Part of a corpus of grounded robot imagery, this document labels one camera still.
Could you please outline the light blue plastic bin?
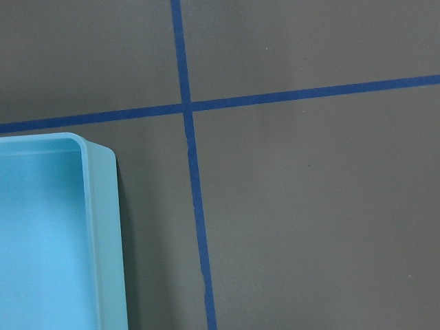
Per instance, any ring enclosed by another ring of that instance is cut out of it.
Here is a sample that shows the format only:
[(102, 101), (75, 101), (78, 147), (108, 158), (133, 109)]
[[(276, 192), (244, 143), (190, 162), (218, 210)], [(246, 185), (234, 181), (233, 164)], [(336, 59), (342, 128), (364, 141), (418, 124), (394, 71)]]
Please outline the light blue plastic bin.
[(1, 138), (1, 328), (127, 327), (114, 152), (73, 133)]

